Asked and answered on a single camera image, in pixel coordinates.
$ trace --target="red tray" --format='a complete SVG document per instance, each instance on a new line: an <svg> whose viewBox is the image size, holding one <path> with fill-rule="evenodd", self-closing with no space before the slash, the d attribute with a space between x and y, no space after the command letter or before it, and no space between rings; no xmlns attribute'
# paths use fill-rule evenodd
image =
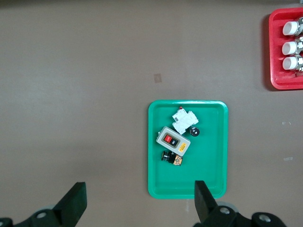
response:
<svg viewBox="0 0 303 227"><path fill-rule="evenodd" d="M300 17L303 17L303 8L277 9L269 17L270 80L279 90L303 89L303 76L296 76L295 71L282 67L283 60L287 57L282 54L282 46L296 38L283 35L283 26L286 22L297 21Z"/></svg>

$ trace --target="black button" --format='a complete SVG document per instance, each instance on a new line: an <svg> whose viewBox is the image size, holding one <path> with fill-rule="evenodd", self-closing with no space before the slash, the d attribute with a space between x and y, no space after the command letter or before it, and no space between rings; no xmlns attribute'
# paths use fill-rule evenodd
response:
<svg viewBox="0 0 303 227"><path fill-rule="evenodd" d="M175 138L172 138L172 140L170 141L170 144L172 146L176 147L176 145L177 145L178 142L179 142L178 140L176 140Z"/></svg>

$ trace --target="white plastic part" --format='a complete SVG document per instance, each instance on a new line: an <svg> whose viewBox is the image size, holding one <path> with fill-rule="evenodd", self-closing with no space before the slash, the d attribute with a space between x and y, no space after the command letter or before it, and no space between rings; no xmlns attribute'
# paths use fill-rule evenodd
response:
<svg viewBox="0 0 303 227"><path fill-rule="evenodd" d="M294 54L297 51L297 42L287 42L282 46L282 53L284 55Z"/></svg>
<svg viewBox="0 0 303 227"><path fill-rule="evenodd" d="M297 21L288 21L283 27L283 35L294 35L299 28Z"/></svg>
<svg viewBox="0 0 303 227"><path fill-rule="evenodd" d="M185 109L178 110L177 113L174 114L172 117L176 121L173 122L172 125L174 126L175 130L180 133L180 135L186 132L187 128L199 122L199 120L192 111L189 111L187 113Z"/></svg>
<svg viewBox="0 0 303 227"><path fill-rule="evenodd" d="M283 61L283 69L294 70L298 65L298 59L296 57L287 57Z"/></svg>
<svg viewBox="0 0 303 227"><path fill-rule="evenodd" d="M45 212L42 212L36 216L36 218L44 218L46 216Z"/></svg>

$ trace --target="screw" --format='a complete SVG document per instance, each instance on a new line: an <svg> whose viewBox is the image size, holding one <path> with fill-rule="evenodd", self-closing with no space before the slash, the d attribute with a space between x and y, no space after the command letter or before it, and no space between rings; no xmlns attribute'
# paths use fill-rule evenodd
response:
<svg viewBox="0 0 303 227"><path fill-rule="evenodd" d="M36 216L36 218L44 218L46 216L45 212L42 212Z"/></svg>
<svg viewBox="0 0 303 227"><path fill-rule="evenodd" d="M226 207L221 207L220 212L223 213L223 214L229 214L230 213L229 209L227 209Z"/></svg>
<svg viewBox="0 0 303 227"><path fill-rule="evenodd" d="M269 216L267 216L265 214L259 215L259 219L262 220L262 221L265 221L265 222L270 222L271 221Z"/></svg>

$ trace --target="white electrical component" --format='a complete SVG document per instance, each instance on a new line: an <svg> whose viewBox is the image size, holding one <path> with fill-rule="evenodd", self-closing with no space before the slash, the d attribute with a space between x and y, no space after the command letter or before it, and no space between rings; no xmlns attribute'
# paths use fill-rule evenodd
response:
<svg viewBox="0 0 303 227"><path fill-rule="evenodd" d="M177 113L174 114L172 117L176 121L173 122L172 125L177 130L177 132L180 133L180 135L186 132L186 129L188 129L190 126L199 122L199 120L192 111L189 111L187 113L183 108L179 109Z"/></svg>
<svg viewBox="0 0 303 227"><path fill-rule="evenodd" d="M156 141L181 157L190 145L188 139L166 126L159 132Z"/></svg>

